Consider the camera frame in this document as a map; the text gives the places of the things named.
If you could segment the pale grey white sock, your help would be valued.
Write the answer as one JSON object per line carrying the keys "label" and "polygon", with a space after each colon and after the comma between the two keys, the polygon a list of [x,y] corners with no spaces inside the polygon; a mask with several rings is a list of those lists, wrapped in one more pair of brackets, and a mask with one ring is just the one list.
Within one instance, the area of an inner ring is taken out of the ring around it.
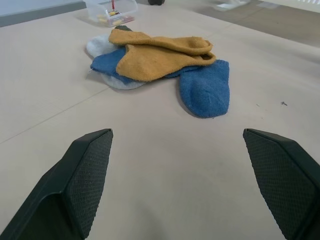
{"label": "pale grey white sock", "polygon": [[[119,47],[109,43],[108,37],[109,36],[107,34],[103,34],[92,38],[86,45],[87,53],[95,58],[97,56],[108,54],[117,50]],[[122,80],[104,73],[100,73],[100,76],[109,87],[118,90],[132,90],[145,84],[144,82],[134,80],[131,80],[129,83],[124,83]]]}

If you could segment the blue sock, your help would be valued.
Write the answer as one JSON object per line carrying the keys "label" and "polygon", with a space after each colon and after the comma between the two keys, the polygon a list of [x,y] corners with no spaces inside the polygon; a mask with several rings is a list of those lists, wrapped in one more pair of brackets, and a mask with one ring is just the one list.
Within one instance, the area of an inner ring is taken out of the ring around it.
{"label": "blue sock", "polygon": [[165,77],[179,78],[181,101],[193,115],[215,118],[228,112],[229,76],[229,62],[218,59],[207,66],[184,67]]}
{"label": "blue sock", "polygon": [[165,51],[133,45],[95,57],[90,67],[125,83],[174,78],[182,73],[181,69],[175,69]]}

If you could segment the clear plastic small-parts box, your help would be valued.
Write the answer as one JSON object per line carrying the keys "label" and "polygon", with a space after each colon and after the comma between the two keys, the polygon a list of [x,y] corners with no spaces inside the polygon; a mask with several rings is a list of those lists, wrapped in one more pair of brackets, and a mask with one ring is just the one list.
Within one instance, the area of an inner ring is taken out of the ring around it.
{"label": "clear plastic small-parts box", "polygon": [[136,0],[115,0],[115,14],[111,0],[83,0],[86,8],[75,17],[96,27],[116,27],[135,19],[138,11]]}

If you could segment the grey window ledge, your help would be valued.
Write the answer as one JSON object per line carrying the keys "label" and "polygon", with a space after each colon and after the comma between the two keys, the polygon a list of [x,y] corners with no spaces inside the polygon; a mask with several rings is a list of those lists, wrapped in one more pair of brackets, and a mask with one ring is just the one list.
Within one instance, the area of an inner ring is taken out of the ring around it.
{"label": "grey window ledge", "polygon": [[85,8],[85,2],[83,0],[77,0],[70,3],[63,3],[38,9],[3,14],[0,15],[0,28],[25,23],[37,19],[48,18],[60,14],[70,13]]}

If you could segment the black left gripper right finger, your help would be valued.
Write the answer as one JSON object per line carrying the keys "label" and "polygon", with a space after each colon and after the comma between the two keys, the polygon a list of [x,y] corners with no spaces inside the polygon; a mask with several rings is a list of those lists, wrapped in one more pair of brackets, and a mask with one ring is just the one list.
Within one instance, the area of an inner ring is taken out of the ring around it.
{"label": "black left gripper right finger", "polygon": [[294,140],[246,128],[260,193],[286,240],[320,240],[320,165]]}

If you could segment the mustard yellow sock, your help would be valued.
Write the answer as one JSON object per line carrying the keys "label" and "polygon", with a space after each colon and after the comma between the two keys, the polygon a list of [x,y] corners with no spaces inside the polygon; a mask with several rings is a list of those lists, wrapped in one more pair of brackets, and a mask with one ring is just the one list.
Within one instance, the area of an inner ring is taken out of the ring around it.
{"label": "mustard yellow sock", "polygon": [[202,37],[164,36],[151,37],[143,32],[113,29],[108,37],[109,42],[115,45],[150,45],[185,53],[188,55],[204,55],[209,53],[213,45]]}
{"label": "mustard yellow sock", "polygon": [[164,47],[127,44],[116,72],[140,82],[151,82],[190,66],[208,66],[216,61],[211,53],[191,55]]}

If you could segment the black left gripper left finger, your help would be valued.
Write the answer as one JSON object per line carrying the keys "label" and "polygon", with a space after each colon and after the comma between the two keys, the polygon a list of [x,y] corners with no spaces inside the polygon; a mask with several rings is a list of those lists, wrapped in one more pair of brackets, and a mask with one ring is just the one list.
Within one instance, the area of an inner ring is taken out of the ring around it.
{"label": "black left gripper left finger", "polygon": [[0,240],[85,240],[103,194],[113,131],[74,140],[37,182]]}

